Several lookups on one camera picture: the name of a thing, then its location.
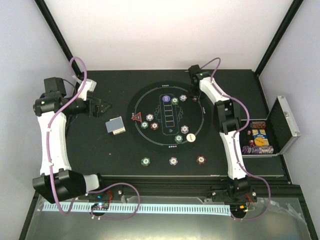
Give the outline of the green chips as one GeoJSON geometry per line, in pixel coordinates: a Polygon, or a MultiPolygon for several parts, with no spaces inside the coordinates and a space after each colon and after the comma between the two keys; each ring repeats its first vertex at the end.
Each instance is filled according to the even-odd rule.
{"type": "Polygon", "coordinates": [[[180,134],[177,134],[175,137],[174,137],[174,141],[179,144],[183,141],[183,137],[180,135],[180,134]]]}
{"type": "Polygon", "coordinates": [[[143,121],[141,124],[140,124],[141,128],[142,129],[147,129],[148,126],[149,126],[149,123],[147,121],[143,121]]]}
{"type": "Polygon", "coordinates": [[[174,106],[177,106],[179,104],[179,99],[176,98],[176,97],[173,97],[171,99],[171,104],[174,105],[174,106]]]}

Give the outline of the purple round button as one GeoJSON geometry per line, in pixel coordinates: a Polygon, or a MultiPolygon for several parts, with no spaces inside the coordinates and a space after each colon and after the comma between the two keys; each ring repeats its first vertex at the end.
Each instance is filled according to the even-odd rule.
{"type": "Polygon", "coordinates": [[[161,97],[161,100],[164,102],[164,103],[169,103],[171,101],[171,97],[169,95],[163,95],[161,97]]]}

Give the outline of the red triangular button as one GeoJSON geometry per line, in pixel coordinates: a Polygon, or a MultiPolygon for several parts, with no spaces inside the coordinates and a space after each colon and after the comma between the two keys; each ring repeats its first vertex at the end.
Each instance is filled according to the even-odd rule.
{"type": "Polygon", "coordinates": [[[138,112],[137,114],[133,115],[131,117],[131,120],[141,123],[143,121],[141,112],[138,112]]]}

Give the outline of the brown orange chip stack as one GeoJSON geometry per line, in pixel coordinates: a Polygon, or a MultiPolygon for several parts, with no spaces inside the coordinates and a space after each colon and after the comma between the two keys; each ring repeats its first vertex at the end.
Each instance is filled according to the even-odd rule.
{"type": "Polygon", "coordinates": [[[196,162],[199,164],[199,165],[202,165],[206,162],[206,158],[204,156],[198,156],[196,158],[196,162]]]}

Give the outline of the green chip stack source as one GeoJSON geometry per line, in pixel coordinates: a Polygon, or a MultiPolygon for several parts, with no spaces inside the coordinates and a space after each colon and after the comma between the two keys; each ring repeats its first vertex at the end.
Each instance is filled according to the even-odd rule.
{"type": "Polygon", "coordinates": [[[151,160],[148,157],[144,157],[141,159],[140,163],[142,166],[146,167],[151,163],[151,160]]]}

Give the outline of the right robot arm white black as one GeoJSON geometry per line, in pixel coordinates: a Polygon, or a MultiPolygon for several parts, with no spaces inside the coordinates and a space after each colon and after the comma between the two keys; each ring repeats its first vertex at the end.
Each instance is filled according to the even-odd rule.
{"type": "Polygon", "coordinates": [[[239,202],[251,191],[241,153],[240,104],[223,91],[212,74],[203,71],[199,65],[189,67],[188,74],[193,96],[199,98],[200,94],[204,93],[213,104],[213,125],[222,139],[227,160],[226,195],[231,201],[239,202]]]}

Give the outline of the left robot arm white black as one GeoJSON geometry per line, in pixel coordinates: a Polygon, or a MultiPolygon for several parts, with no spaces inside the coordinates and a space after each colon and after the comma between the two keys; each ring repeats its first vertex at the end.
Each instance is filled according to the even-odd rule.
{"type": "Polygon", "coordinates": [[[47,78],[44,80],[45,92],[33,105],[41,131],[42,163],[40,176],[32,180],[32,185],[51,204],[88,192],[97,200],[107,195],[108,188],[101,183],[100,175],[73,171],[67,155],[67,118],[79,114],[99,118],[112,106],[89,95],[96,85],[88,79],[80,84],[74,97],[67,97],[64,79],[47,78]]]}

